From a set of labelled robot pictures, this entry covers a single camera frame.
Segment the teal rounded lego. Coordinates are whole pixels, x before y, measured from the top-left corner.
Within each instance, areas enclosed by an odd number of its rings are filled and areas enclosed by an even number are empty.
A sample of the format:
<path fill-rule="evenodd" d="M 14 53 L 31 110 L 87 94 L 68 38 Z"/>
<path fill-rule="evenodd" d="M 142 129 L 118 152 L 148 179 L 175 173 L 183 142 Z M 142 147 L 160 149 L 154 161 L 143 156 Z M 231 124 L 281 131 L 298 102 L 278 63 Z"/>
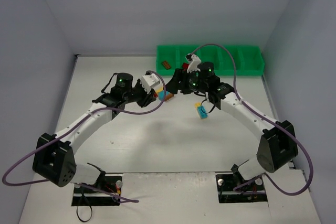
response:
<path fill-rule="evenodd" d="M 157 93 L 157 97 L 158 97 L 158 99 L 160 100 L 160 101 L 163 101 L 163 100 L 165 100 L 165 97 L 167 96 L 167 95 L 169 95 L 170 93 L 167 91 L 167 92 L 164 92 L 164 90 L 161 90 L 161 91 L 159 91 L 158 93 Z"/>

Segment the yellow half-round lego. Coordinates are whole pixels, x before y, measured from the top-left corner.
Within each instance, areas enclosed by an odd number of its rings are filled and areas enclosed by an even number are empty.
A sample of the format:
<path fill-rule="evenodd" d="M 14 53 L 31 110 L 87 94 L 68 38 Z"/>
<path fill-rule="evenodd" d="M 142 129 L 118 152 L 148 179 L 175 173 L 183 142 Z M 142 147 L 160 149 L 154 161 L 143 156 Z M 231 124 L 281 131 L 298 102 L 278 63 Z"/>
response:
<path fill-rule="evenodd" d="M 160 89 L 160 90 L 156 90 L 155 91 L 155 97 L 162 100 L 164 96 L 164 90 Z"/>

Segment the brown long lego plate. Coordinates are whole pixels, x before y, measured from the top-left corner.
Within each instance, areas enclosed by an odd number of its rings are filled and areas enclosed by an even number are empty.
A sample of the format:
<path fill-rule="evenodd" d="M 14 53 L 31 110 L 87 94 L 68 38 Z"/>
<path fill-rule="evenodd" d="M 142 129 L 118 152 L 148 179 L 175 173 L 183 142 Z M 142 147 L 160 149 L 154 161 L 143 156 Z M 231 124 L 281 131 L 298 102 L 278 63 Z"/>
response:
<path fill-rule="evenodd" d="M 169 93 L 164 97 L 163 101 L 167 102 L 168 100 L 172 99 L 173 97 L 174 97 L 174 94 Z"/>

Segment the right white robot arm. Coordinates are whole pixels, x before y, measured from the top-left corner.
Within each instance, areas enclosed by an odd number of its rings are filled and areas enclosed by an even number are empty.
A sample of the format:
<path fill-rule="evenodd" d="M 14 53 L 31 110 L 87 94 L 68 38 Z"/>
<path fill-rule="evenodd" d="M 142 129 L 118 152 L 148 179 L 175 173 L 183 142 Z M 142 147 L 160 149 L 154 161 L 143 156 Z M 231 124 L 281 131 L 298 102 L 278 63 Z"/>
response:
<path fill-rule="evenodd" d="M 216 108 L 230 114 L 252 132 L 258 141 L 258 150 L 247 161 L 234 165 L 233 173 L 238 173 L 243 180 L 265 172 L 274 173 L 298 155 L 297 143 L 291 138 L 295 134 L 293 125 L 288 121 L 276 121 L 261 112 L 252 113 L 238 99 L 234 88 L 215 74 L 213 66 L 211 62 L 200 63 L 199 70 L 190 73 L 184 68 L 175 69 L 166 84 L 167 91 L 173 94 L 202 93 Z"/>

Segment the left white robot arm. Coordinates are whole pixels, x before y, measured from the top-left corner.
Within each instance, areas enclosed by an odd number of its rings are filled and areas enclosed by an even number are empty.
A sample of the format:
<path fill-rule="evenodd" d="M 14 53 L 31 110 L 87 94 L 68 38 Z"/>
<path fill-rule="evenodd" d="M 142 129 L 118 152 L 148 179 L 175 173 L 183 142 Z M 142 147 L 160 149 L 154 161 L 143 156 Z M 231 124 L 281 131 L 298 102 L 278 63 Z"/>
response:
<path fill-rule="evenodd" d="M 111 122 L 125 106 L 136 103 L 144 108 L 156 100 L 154 88 L 160 79 L 147 72 L 136 83 L 129 73 L 114 73 L 115 85 L 94 99 L 91 107 L 65 129 L 40 136 L 33 161 L 33 171 L 43 178 L 64 187 L 69 183 L 98 185 L 105 172 L 93 164 L 76 164 L 75 154 L 88 138 Z"/>

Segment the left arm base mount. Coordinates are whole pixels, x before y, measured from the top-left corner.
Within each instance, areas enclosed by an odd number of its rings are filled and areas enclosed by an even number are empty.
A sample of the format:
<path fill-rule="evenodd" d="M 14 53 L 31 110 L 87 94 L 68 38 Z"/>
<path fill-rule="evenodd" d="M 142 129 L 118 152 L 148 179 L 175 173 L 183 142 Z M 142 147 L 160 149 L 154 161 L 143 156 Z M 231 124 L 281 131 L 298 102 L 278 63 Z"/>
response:
<path fill-rule="evenodd" d="M 121 195 L 123 175 L 106 174 L 105 181 L 99 186 L 100 190 L 111 194 Z M 110 195 L 94 191 L 89 188 L 74 187 L 71 206 L 119 206 L 121 200 L 113 198 Z"/>

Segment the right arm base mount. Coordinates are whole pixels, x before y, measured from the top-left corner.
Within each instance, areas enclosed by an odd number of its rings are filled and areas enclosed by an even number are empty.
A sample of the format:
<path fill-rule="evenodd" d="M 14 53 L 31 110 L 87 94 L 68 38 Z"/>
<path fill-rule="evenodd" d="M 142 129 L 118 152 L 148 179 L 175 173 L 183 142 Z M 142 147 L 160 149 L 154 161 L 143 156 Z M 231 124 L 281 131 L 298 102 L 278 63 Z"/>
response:
<path fill-rule="evenodd" d="M 261 176 L 243 180 L 234 173 L 215 174 L 218 202 L 220 204 L 267 202 L 264 181 Z"/>

